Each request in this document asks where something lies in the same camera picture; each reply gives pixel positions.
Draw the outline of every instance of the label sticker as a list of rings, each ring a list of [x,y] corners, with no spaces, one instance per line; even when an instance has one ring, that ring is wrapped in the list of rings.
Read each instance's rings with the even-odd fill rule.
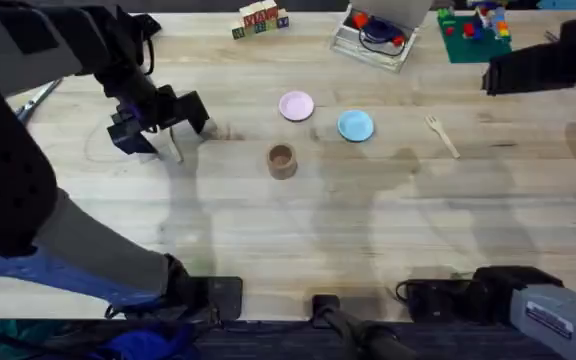
[[[562,337],[568,340],[572,339],[572,333],[575,331],[573,324],[543,306],[528,301],[526,303],[526,315]]]

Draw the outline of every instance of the green lego baseplate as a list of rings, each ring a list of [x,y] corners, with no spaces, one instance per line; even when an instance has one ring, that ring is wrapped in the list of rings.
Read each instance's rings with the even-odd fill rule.
[[[510,40],[497,40],[495,32],[484,30],[484,38],[480,40],[465,39],[464,24],[472,23],[472,16],[445,16],[437,18],[441,36],[446,44],[446,51],[453,64],[487,63],[490,58],[512,52]],[[453,27],[452,35],[446,35],[446,28]]]

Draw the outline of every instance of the wooden cup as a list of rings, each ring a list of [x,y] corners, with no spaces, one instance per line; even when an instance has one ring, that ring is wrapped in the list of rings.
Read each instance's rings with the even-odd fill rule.
[[[288,144],[273,145],[266,157],[270,175],[277,180],[285,180],[297,171],[297,157],[295,149]]]

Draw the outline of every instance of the fork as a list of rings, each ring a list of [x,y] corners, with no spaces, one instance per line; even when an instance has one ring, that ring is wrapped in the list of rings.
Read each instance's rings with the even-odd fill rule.
[[[428,126],[430,126],[430,128],[434,132],[439,134],[439,137],[441,138],[441,140],[443,140],[444,144],[446,144],[446,147],[448,147],[448,149],[452,153],[452,156],[455,159],[459,159],[461,157],[461,155],[459,154],[459,151],[457,151],[457,148],[455,147],[455,145],[453,145],[452,141],[450,141],[450,138],[448,137],[448,135],[446,135],[446,132],[444,131],[444,127],[443,127],[443,125],[441,125],[441,122],[439,120],[437,120],[437,118],[435,118],[434,116],[428,115],[428,116],[426,116],[426,124],[428,124]]]

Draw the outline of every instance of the light wood tabletop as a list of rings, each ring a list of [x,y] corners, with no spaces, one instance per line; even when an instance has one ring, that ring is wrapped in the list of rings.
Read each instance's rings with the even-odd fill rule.
[[[576,88],[486,96],[487,65],[451,65],[434,13],[400,75],[329,50],[339,13],[292,13],[290,29],[234,41],[236,17],[155,15],[154,81],[197,90],[218,128],[200,141],[176,126],[181,165],[166,133],[151,137],[159,158],[113,147],[115,101],[92,77],[67,78],[39,107],[29,130],[84,210],[192,274],[242,277],[246,319],[304,319],[321,292],[364,318],[405,319],[389,295],[397,282],[489,264],[535,265],[576,290]],[[575,18],[509,12],[513,48]],[[290,90],[314,98],[307,121],[279,115]],[[369,141],[338,134],[349,109],[373,117]],[[298,161],[285,181],[265,160],[280,141]],[[0,279],[0,317],[99,318],[105,306]]]

